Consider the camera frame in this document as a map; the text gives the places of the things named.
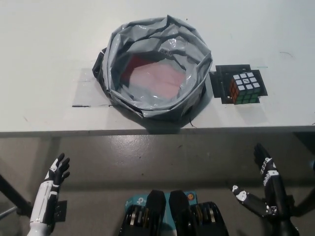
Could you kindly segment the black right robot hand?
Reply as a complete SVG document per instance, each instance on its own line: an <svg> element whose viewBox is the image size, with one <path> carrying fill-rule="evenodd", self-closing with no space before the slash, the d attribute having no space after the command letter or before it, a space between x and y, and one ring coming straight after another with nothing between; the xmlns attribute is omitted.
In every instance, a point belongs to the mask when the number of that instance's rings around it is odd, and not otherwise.
<svg viewBox="0 0 315 236"><path fill-rule="evenodd" d="M262 178L265 198L260 199L238 185L231 187L232 193L242 206L261 218L289 220L291 218L290 204L274 159L260 143L255 145L253 154Z"/></svg>

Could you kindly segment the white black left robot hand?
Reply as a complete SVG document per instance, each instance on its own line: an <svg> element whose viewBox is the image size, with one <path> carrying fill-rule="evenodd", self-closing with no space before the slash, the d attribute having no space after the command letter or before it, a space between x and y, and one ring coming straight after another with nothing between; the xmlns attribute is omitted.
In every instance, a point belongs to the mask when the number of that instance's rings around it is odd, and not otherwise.
<svg viewBox="0 0 315 236"><path fill-rule="evenodd" d="M61 153L49 168L36 195L31 223L43 223L48 226L53 223L61 185L70 175L69 162L70 158L66 158L65 154Z"/></svg>

